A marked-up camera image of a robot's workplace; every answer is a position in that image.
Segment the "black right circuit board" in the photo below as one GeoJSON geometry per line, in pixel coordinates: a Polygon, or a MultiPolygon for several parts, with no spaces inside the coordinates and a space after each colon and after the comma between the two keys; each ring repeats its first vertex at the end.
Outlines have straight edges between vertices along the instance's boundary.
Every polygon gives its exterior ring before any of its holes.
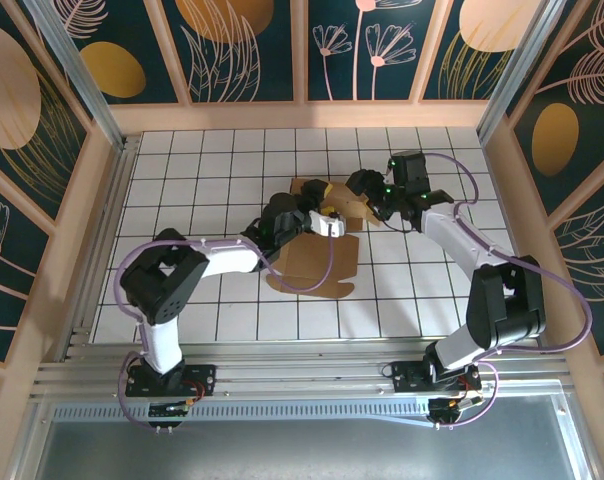
{"type": "Polygon", "coordinates": [[[480,405],[482,402],[482,397],[430,399],[427,419],[434,425],[452,425],[458,422],[463,411],[480,405]]]}

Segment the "black circuit board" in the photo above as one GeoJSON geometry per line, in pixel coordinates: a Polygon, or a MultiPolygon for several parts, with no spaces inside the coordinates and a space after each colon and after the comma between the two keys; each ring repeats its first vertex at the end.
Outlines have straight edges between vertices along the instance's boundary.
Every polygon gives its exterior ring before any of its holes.
{"type": "Polygon", "coordinates": [[[430,399],[427,419],[434,425],[452,425],[458,422],[463,411],[480,405],[482,402],[482,397],[430,399]]]}
{"type": "Polygon", "coordinates": [[[148,424],[157,432],[172,433],[182,424],[182,419],[190,412],[186,401],[151,403],[148,408],[148,424]]]}

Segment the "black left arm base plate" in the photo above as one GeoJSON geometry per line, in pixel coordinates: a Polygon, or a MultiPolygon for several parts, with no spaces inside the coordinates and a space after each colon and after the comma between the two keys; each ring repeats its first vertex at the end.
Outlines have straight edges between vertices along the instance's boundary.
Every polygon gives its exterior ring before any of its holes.
{"type": "Polygon", "coordinates": [[[125,396],[198,397],[212,396],[216,384],[215,365],[191,365],[180,362],[165,374],[159,374],[147,363],[127,371],[125,396]]]}

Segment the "aluminium corner post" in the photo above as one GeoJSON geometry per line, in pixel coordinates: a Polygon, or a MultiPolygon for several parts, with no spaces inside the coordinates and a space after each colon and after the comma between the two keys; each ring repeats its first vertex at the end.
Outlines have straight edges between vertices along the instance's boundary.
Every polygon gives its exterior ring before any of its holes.
{"type": "Polygon", "coordinates": [[[534,63],[542,56],[544,47],[549,43],[553,30],[565,22],[562,16],[570,13],[576,2],[577,0],[541,0],[534,10],[533,17],[510,56],[476,127],[481,147],[487,145],[517,90],[525,84],[534,63]]]}
{"type": "Polygon", "coordinates": [[[89,40],[108,17],[106,0],[22,0],[84,106],[119,151],[124,135],[75,43],[89,40]]]}

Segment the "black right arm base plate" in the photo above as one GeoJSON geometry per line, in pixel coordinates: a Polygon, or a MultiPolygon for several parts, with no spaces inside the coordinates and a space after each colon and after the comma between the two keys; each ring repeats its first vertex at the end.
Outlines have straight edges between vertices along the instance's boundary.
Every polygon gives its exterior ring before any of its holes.
{"type": "Polygon", "coordinates": [[[391,380],[396,393],[459,393],[482,388],[477,367],[443,370],[426,359],[392,362],[391,380]]]}

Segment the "black left circuit board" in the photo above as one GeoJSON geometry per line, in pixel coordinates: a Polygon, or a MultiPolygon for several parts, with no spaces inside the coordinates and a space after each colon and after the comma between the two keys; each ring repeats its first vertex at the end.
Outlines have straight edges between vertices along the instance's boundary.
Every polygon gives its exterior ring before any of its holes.
{"type": "Polygon", "coordinates": [[[157,432],[172,433],[182,424],[182,419],[190,412],[186,401],[151,403],[148,408],[148,424],[157,432]]]}

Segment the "aluminium side rail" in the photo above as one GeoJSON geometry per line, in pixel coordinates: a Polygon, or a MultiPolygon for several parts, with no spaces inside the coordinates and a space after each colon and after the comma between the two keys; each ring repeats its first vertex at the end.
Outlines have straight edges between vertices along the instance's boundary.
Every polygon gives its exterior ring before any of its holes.
{"type": "Polygon", "coordinates": [[[87,225],[79,265],[67,297],[65,319],[53,361],[63,362],[73,337],[81,337],[82,345],[89,342],[103,284],[108,280],[110,252],[115,230],[123,210],[124,196],[139,150],[141,137],[129,135],[124,145],[108,157],[87,225]]]}

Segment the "brown cardboard paper box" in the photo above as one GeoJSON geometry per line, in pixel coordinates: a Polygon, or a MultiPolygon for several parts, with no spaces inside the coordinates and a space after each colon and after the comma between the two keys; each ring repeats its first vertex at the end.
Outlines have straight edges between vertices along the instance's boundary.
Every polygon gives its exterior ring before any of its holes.
{"type": "Polygon", "coordinates": [[[365,195],[354,195],[340,182],[332,185],[333,189],[325,199],[338,203],[339,214],[346,220],[346,234],[340,238],[327,238],[304,233],[292,240],[283,247],[273,264],[276,273],[266,275],[271,289],[333,300],[354,293],[361,246],[358,234],[364,231],[366,224],[377,226],[379,221],[367,206],[365,195]]]}

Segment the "aluminium rail frame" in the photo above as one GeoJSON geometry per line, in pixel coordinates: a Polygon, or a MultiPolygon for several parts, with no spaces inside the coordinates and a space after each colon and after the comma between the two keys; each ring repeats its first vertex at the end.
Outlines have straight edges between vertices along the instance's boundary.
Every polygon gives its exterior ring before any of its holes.
{"type": "MultiPolygon", "coordinates": [[[[186,344],[189,364],[216,366],[217,400],[374,398],[393,392],[388,363],[419,360],[419,339],[339,339],[186,344]]],[[[32,400],[107,401],[133,344],[74,344],[59,362],[43,363],[32,400]]]]}

